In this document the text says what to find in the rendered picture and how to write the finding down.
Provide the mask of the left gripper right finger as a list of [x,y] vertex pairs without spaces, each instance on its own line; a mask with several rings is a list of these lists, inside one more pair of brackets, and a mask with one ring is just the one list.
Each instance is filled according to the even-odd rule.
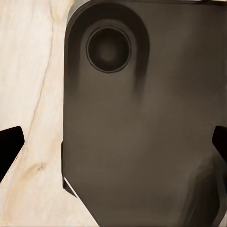
[[212,143],[227,163],[227,128],[222,126],[216,126]]

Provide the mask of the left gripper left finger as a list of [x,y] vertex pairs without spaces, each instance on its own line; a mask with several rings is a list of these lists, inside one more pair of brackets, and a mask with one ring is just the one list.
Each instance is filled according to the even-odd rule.
[[25,143],[20,126],[0,131],[0,182]]

